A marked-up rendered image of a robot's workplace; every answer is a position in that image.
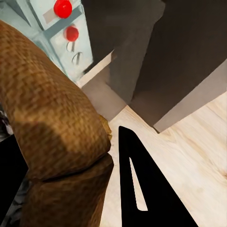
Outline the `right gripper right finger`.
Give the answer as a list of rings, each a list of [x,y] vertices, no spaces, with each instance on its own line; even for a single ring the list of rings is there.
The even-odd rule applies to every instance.
[[[122,227],[198,227],[137,134],[119,126],[118,142]],[[130,158],[148,211],[137,208]]]

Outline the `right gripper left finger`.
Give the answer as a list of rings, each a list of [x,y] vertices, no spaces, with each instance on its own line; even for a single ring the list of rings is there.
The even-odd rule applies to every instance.
[[[0,226],[29,170],[15,135],[0,142]]]

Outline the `microwave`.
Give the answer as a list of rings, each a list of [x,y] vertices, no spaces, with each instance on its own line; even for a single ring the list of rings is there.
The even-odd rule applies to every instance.
[[[0,20],[32,40],[79,4],[81,0],[0,0]]]

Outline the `popcorn bag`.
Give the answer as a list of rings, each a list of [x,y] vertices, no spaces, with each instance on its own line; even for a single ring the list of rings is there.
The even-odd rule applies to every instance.
[[[112,131],[84,92],[0,20],[0,105],[29,170],[8,227],[99,227],[114,162]]]

